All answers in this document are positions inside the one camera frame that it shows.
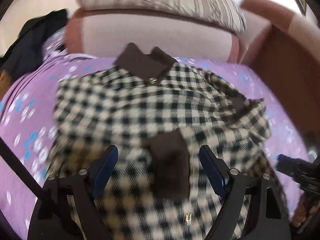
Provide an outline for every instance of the blue flower print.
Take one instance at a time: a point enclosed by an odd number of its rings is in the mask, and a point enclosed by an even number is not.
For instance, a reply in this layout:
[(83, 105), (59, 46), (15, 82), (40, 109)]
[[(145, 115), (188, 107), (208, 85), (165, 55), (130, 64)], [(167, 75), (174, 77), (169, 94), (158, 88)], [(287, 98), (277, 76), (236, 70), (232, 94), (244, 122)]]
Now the blue flower print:
[(245, 87), (245, 83), (247, 82), (248, 80), (248, 77), (243, 73), (243, 72), (239, 72), (237, 74), (237, 77), (239, 78), (240, 80), (240, 84), (242, 87)]
[(16, 102), (16, 109), (15, 109), (15, 113), (19, 112), (21, 110), (21, 104), (22, 104), (22, 98), (18, 98), (17, 102)]
[(24, 154), (24, 159), (27, 161), (30, 159), (30, 157), (31, 157), (31, 149), (28, 149)]
[(29, 107), (33, 106), (34, 104), (35, 104), (35, 101), (34, 101), (34, 99), (33, 99), (33, 100), (30, 101)]
[(30, 142), (35, 141), (36, 138), (37, 138), (37, 135), (38, 135), (38, 132), (37, 132), (37, 131), (32, 132), (32, 133), (30, 134), (30, 137), (29, 137)]
[(29, 144), (30, 144), (30, 140), (29, 139), (25, 140), (24, 143), (23, 143), (23, 148), (24, 149), (28, 149), (29, 148)]
[(45, 175), (47, 174), (47, 170), (46, 170), (46, 168), (43, 168), (42, 170), (41, 170), (41, 179), (43, 180), (44, 178), (45, 178)]

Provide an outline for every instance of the bed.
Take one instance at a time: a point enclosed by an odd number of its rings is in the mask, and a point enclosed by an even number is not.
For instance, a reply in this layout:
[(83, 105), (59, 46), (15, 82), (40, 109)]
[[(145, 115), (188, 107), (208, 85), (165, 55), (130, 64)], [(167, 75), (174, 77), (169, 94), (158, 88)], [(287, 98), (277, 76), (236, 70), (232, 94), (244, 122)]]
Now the bed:
[[(270, 7), (271, 2), (258, 1), (261, 2), (261, 7), (263, 3)], [(258, 16), (261, 10), (251, 6), (253, 3), (250, 0), (243, 3), (243, 7), (247, 9), (244, 15), (248, 30), (241, 34), (163, 12), (137, 12), (134, 9), (78, 10), (69, 20), (64, 35), (68, 54), (65, 51), (51, 51), (37, 71), (22, 76), (4, 96), (0, 104), (1, 138), (42, 186), (48, 175), (49, 152), (57, 133), (53, 107), (58, 82), (111, 68), (124, 46), (135, 42), (144, 53), (148, 53), (156, 45), (178, 62), (210, 70), (231, 82), (247, 98), (264, 98), (272, 131), (272, 137), (264, 147), (264, 155), (271, 165), (265, 163), (265, 172), (274, 172), (272, 168), (275, 168), (279, 154), (307, 160), (308, 153), (301, 133), (315, 128), (315, 124), (308, 120), (316, 120), (313, 112), (317, 110), (317, 106), (310, 100), (306, 107), (313, 109), (310, 111), (311, 117), (301, 124), (297, 118), (300, 109), (293, 111), (290, 96), (287, 94), (287, 97), (283, 97), (283, 91), (277, 90), (280, 80), (288, 85), (297, 80), (288, 80), (281, 76), (282, 73), (271, 80), (259, 68), (263, 65), (262, 59), (270, 56), (264, 53), (265, 46), (268, 47), (273, 42), (273, 32), (285, 33), (294, 46), (298, 44), (302, 47), (305, 44), (290, 37), (282, 23), (268, 18), (269, 15)], [(271, 10), (279, 10), (278, 5), (271, 5)], [(290, 24), (295, 16), (285, 12), (291, 16), (286, 19)], [(124, 24), (127, 21), (130, 21), (130, 26)], [(300, 26), (306, 29), (309, 27), (303, 23)], [(309, 47), (299, 53), (306, 53), (312, 60), (314, 58)], [(314, 61), (314, 64), (319, 64), (317, 59)], [(299, 67), (294, 66), (294, 71), (298, 73)], [(3, 161), (0, 161), (0, 170), (6, 176), (0, 184), (0, 209), (13, 230), (25, 240), (37, 199)], [(289, 177), (277, 172), (276, 176), (286, 195), (289, 217), (292, 217), (301, 190)], [(241, 229), (236, 230), (236, 235), (240, 235)]]

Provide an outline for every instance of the black cloth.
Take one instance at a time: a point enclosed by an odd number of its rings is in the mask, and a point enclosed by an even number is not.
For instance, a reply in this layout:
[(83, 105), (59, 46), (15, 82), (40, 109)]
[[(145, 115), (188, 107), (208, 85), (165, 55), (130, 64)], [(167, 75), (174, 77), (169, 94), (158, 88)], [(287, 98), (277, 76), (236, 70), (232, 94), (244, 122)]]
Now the black cloth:
[(12, 82), (35, 71), (43, 63), (42, 45), (67, 23), (67, 11), (53, 11), (45, 16), (28, 20), (18, 39), (0, 60), (0, 71), (6, 70)]

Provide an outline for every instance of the checkered shirt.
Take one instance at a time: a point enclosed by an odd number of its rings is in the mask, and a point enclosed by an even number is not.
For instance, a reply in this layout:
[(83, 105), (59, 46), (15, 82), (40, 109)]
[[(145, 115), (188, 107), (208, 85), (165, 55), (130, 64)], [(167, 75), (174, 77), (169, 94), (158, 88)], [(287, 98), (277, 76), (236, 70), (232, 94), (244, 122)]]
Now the checkered shirt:
[[(241, 113), (232, 98), (245, 100)], [(56, 99), (58, 134), (48, 174), (75, 174), (108, 145), (118, 147), (115, 170), (95, 200), (113, 239), (204, 239), (222, 201), (199, 162), (199, 148), (207, 144), (230, 168), (247, 172), (270, 136), (263, 99), (245, 99), (216, 74), (179, 63), (158, 86), (117, 66), (63, 80)], [(156, 199), (146, 139), (177, 128), (190, 154), (189, 198)], [(234, 239), (241, 235), (248, 204), (245, 197)]]

